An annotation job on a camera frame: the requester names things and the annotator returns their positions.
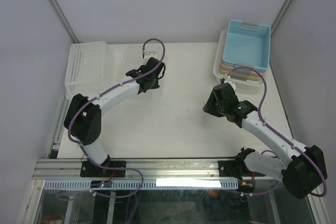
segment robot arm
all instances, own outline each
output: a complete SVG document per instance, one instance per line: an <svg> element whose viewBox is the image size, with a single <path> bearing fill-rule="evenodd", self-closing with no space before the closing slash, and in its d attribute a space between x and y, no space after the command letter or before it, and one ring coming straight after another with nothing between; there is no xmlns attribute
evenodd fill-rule
<svg viewBox="0 0 336 224"><path fill-rule="evenodd" d="M141 76L144 73L152 70L159 60L156 58L149 58L145 65L139 69L133 69L126 73L126 76L121 83ZM124 101L127 98L135 96L140 93L146 93L150 89L159 88L159 79L164 75L165 64L162 62L159 67L143 78L137 81L130 82L115 88L110 93L104 95L99 100L95 100L89 104L85 110L75 119L71 129L71 134L81 141L84 149L97 164L102 166L109 166L110 157L103 149L103 146L97 141L101 132L101 118L114 106ZM66 118L64 120L64 127L69 129L70 121L74 118L77 111L86 104L92 97L84 97L77 94L73 97Z"/></svg>
<svg viewBox="0 0 336 224"><path fill-rule="evenodd" d="M217 117L225 116L228 121L250 132L267 145L279 159L253 149L242 149L235 157L235 165L225 167L225 171L238 179L242 179L243 170L259 172L282 182L295 197L305 197L322 182L316 169L295 148L263 124L258 109L253 104L248 101L239 102L234 88L230 82L215 86L203 110ZM315 145L306 147L293 138L286 137L313 160L326 179L327 171L322 150Z"/></svg>

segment blue plastic bin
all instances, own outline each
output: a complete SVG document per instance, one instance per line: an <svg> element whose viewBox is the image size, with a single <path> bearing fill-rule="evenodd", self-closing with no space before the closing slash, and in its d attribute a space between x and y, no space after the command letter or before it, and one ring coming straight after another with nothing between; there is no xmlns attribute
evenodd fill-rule
<svg viewBox="0 0 336 224"><path fill-rule="evenodd" d="M269 66L271 28L230 20L223 51L223 64L249 66L265 72Z"/></svg>

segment perforated metal strip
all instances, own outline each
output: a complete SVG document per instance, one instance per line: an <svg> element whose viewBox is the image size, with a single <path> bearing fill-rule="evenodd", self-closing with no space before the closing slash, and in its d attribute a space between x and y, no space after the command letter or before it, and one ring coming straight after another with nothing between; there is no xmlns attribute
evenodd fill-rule
<svg viewBox="0 0 336 224"><path fill-rule="evenodd" d="M238 189L238 181L235 179L221 179L221 188L207 188L216 190ZM135 190L140 186L140 180L115 180L110 188L95 188L95 190ZM59 190L89 190L91 180L47 180L44 189ZM174 187L156 186L156 180L145 180L141 190L200 190L199 187Z"/></svg>

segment basket handle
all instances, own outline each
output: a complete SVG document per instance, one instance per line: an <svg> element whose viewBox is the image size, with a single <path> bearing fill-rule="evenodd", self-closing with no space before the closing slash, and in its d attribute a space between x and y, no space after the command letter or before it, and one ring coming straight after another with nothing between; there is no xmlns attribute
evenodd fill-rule
<svg viewBox="0 0 336 224"><path fill-rule="evenodd" d="M250 23L242 23L241 25L242 27L244 28L249 28L249 29L257 29L258 25L255 25L255 24L250 24Z"/></svg>

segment white wall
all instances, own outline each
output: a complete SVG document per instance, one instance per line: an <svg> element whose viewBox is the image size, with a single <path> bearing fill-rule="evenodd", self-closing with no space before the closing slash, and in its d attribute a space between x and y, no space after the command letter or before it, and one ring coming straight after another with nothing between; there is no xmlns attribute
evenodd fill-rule
<svg viewBox="0 0 336 224"><path fill-rule="evenodd" d="M50 143L71 42L47 0L0 3L0 223L17 224Z"/></svg>
<svg viewBox="0 0 336 224"><path fill-rule="evenodd" d="M294 137L324 151L336 221L336 1L293 0L272 37L271 63Z"/></svg>
<svg viewBox="0 0 336 224"><path fill-rule="evenodd" d="M284 0L57 0L80 42L216 42L230 19L271 25Z"/></svg>

